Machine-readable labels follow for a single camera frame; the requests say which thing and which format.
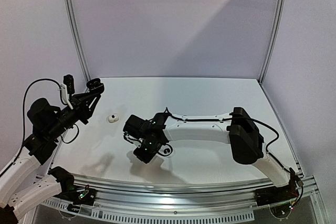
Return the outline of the glossy black charging case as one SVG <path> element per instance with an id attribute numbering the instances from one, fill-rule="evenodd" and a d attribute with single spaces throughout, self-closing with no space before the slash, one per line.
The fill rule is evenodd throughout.
<path id="1" fill-rule="evenodd" d="M 86 83 L 88 92 L 92 94 L 102 94 L 104 92 L 104 84 L 100 78 L 91 79 Z"/>

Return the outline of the white earbud charging case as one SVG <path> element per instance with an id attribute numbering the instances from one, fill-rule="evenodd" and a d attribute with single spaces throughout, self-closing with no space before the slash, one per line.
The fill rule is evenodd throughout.
<path id="1" fill-rule="evenodd" d="M 109 123 L 114 123 L 114 122 L 117 122 L 119 120 L 119 116 L 118 114 L 111 114 L 107 117 L 107 120 Z"/>

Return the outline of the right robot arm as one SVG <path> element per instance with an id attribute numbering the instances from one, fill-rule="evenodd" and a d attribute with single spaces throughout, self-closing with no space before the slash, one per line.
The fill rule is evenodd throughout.
<path id="1" fill-rule="evenodd" d="M 275 128 L 251 118 L 242 107 L 213 116 L 178 115 L 165 110 L 149 120 L 130 115 L 123 127 L 123 138 L 136 146 L 134 155 L 146 164 L 157 155 L 171 155 L 171 143 L 176 141 L 228 144 L 233 160 L 241 165 L 252 165 L 268 177 L 274 185 L 271 196 L 282 201 L 291 194 L 290 181 L 295 173 L 271 153 L 259 126 L 271 130 L 279 139 Z"/>

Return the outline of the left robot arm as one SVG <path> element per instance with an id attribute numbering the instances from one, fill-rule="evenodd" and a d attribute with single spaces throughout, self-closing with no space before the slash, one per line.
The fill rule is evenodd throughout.
<path id="1" fill-rule="evenodd" d="M 70 103 L 61 109 L 51 106 L 45 98 L 36 100 L 27 112 L 33 132 L 23 142 L 9 169 L 1 176 L 1 223 L 18 223 L 31 209 L 56 196 L 73 205 L 92 206 L 97 191 L 86 185 L 74 185 L 74 176 L 57 166 L 38 182 L 18 191 L 21 183 L 43 165 L 57 147 L 57 140 L 78 121 L 87 124 L 100 99 L 99 93 L 82 93 L 72 96 Z"/>

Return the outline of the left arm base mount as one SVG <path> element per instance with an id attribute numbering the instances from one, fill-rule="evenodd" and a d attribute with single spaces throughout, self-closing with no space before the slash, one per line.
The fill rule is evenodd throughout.
<path id="1" fill-rule="evenodd" d="M 65 192 L 61 192 L 54 197 L 72 202 L 73 205 L 93 206 L 97 196 L 97 190 L 90 185 L 70 186 Z"/>

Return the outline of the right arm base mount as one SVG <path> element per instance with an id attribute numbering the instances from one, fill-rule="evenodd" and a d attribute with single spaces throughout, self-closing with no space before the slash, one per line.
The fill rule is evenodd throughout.
<path id="1" fill-rule="evenodd" d="M 296 186 L 283 186 L 283 187 L 266 187 L 257 189 L 254 192 L 254 199 L 257 206 L 271 205 L 282 201 L 291 200 L 297 198 L 299 192 Z"/>

